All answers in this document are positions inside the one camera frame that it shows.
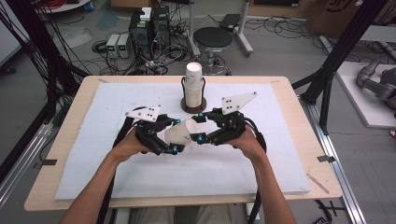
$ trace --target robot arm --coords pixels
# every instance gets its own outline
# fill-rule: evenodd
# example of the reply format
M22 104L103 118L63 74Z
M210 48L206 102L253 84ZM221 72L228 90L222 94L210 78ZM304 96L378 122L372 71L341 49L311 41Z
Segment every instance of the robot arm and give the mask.
M386 70L382 73L379 83L372 81L371 77L375 73L375 69L379 64L379 60L374 60L367 66L363 67L358 74L356 84L359 87L367 89L375 93L375 96L381 100L390 100L395 97L396 89L392 86L392 82L396 82L395 68Z

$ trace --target chair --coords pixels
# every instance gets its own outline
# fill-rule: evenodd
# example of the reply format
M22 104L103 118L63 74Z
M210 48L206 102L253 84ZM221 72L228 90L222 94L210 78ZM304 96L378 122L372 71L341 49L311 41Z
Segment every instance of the chair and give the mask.
M204 75L218 75L223 72L226 72L226 76L231 75L224 59L213 53L230 48L233 43L230 33L219 27L200 28L193 34L193 43L202 52L194 60L202 65Z

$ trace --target electronic equipment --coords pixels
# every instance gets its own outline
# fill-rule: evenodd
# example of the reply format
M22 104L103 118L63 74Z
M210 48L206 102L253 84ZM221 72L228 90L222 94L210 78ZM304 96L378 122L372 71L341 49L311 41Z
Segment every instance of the electronic equipment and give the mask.
M151 7L142 7L142 11L140 12L140 20L150 21L150 19L151 19Z
M238 24L241 14L227 14L220 23L220 28L233 32L233 28Z
M152 14L157 48L165 49L171 45L169 32L169 7L155 7Z
M128 34L122 34L117 44L121 58L129 58L132 52L131 37Z
M117 48L117 43L119 42L120 35L111 35L107 40L107 56L109 58L119 58L119 49Z
M144 57L146 60L152 60L153 44L153 29L151 21L141 21L140 11L136 11L131 18L129 25L129 33L133 42L134 55L139 58L139 55Z
M297 7L300 0L254 0L255 5Z

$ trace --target desk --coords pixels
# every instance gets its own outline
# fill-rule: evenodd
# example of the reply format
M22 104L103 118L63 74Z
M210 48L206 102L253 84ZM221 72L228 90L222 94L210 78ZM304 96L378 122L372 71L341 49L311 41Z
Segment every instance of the desk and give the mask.
M181 76L164 77L86 77L70 107L57 138L47 159L57 160L55 166L43 166L26 200L27 211L67 209L71 200L54 200L62 178L64 165L70 148L73 146L79 127L84 120L96 89L100 83L179 83ZM287 200L323 199L341 197L340 185L327 162L319 162L323 150L302 110L300 103L285 77L206 77L207 83L262 83L271 84L291 138L306 172L311 191L306 194L286 195ZM254 195L210 196L210 197L173 197L117 199L110 202L111 207L144 207L166 205L196 205L214 203L251 203Z

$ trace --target power supply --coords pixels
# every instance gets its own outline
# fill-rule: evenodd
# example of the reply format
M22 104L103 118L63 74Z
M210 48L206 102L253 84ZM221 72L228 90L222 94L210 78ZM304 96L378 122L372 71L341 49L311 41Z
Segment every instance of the power supply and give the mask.
M107 40L107 55L109 58L119 58L119 49L117 48L117 43L119 42L120 35L111 35Z
M117 44L121 58L129 58L132 51L131 37L128 34L122 34Z
M171 45L169 32L169 6L155 7L152 14L154 24L155 41L157 47L165 49Z

